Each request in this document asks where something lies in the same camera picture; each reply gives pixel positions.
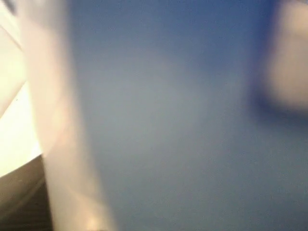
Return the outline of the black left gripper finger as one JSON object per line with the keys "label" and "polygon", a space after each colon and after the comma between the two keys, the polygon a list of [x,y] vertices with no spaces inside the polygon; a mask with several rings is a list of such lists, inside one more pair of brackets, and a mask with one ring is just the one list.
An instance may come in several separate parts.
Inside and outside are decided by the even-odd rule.
{"label": "black left gripper finger", "polygon": [[0,177],[0,229],[53,230],[40,155]]}

